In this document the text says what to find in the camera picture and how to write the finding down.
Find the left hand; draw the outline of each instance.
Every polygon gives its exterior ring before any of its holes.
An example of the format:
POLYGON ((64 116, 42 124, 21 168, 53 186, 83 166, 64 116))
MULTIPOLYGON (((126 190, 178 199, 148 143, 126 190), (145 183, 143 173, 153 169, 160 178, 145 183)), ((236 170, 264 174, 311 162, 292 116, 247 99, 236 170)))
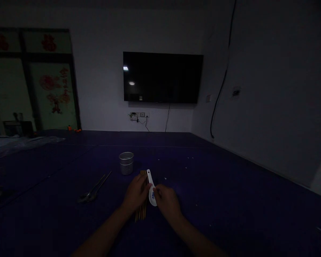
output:
POLYGON ((147 186, 144 186, 146 178, 147 175, 139 174, 128 186, 125 199, 121 205, 127 211, 133 213, 145 201, 152 185, 149 183, 147 186))

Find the white spoon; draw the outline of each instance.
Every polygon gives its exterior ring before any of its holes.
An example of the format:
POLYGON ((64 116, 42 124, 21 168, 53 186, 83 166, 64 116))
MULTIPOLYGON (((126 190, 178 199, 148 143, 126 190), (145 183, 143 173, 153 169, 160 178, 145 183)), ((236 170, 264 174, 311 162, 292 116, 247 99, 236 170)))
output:
POLYGON ((151 188, 149 190, 149 201, 153 206, 157 206, 156 198, 154 197, 154 192, 153 192, 153 189, 155 188, 155 186, 153 184, 153 180, 152 180, 152 176, 151 176, 150 170, 147 170, 147 177, 149 179, 149 183, 152 184, 152 186, 151 186, 151 188))

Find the bundle of chopsticks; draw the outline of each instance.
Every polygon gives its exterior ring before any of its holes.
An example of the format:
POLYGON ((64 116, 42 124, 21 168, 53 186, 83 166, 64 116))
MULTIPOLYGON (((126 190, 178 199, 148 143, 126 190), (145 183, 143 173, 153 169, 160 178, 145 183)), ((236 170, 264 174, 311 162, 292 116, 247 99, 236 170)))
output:
MULTIPOLYGON (((146 175, 146 171, 140 171, 140 174, 146 175)), ((145 180, 145 185, 144 186, 146 186, 147 184, 148 184, 148 179, 145 180)), ((143 202, 143 204, 140 205, 138 207, 138 209, 136 210, 136 217, 134 219, 134 222, 137 222, 137 220, 144 220, 145 219, 145 217, 146 217, 146 205, 147 205, 147 200, 148 199, 149 198, 147 197, 145 199, 145 201, 143 202)))

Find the power cord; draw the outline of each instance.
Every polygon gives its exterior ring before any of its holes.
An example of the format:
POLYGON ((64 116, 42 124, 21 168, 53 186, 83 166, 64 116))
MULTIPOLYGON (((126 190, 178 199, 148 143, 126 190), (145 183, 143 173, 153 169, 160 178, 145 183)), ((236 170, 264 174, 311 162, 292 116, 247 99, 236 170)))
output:
POLYGON ((147 128, 147 117, 145 117, 145 118, 146 118, 146 120, 144 122, 139 121, 139 119, 137 118, 137 123, 139 122, 140 124, 144 124, 146 122, 145 128, 147 129, 148 132, 150 132, 149 129, 147 128))
POLYGON ((168 126, 169 112, 170 112, 170 104, 171 104, 171 103, 169 103, 168 118, 167 118, 167 123, 166 123, 166 125, 165 125, 165 132, 167 131, 167 126, 168 126))
POLYGON ((228 71, 228 66, 229 66, 229 46, 231 44, 231 34, 232 34, 232 26, 233 26, 233 18, 234 18, 234 12, 235 12, 235 6, 236 6, 236 0, 234 1, 234 6, 233 6, 233 11, 232 11, 232 17, 231 17, 231 25, 229 27, 229 38, 228 38, 228 57, 227 57, 227 64, 226 64, 226 70, 225 70, 225 75, 224 75, 224 79, 222 81, 222 85, 221 85, 221 88, 220 88, 220 91, 219 91, 219 94, 218 94, 218 97, 215 101, 215 105, 214 105, 214 110, 213 110, 213 114, 212 114, 212 119, 210 121, 210 135, 211 137, 214 139, 214 136, 213 136, 213 133, 212 133, 212 124, 213 124, 213 118, 214 118, 214 113, 215 113, 215 109, 216 109, 216 105, 219 101, 219 97, 220 97, 220 94, 221 94, 221 91, 222 91, 222 88, 224 87, 224 84, 225 84, 225 80, 226 80, 226 75, 227 75, 227 71, 228 71))
POLYGON ((145 128, 147 129, 147 131, 148 131, 148 132, 150 132, 150 131, 149 131, 149 129, 147 128, 147 117, 146 117, 146 124, 145 124, 145 128))

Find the tv screen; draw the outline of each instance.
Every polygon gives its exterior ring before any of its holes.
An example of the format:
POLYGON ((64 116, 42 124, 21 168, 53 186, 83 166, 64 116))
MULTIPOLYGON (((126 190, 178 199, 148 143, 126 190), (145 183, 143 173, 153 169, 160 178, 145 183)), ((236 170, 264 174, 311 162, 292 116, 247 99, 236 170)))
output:
POLYGON ((123 54, 125 101, 197 103, 203 55, 123 54))

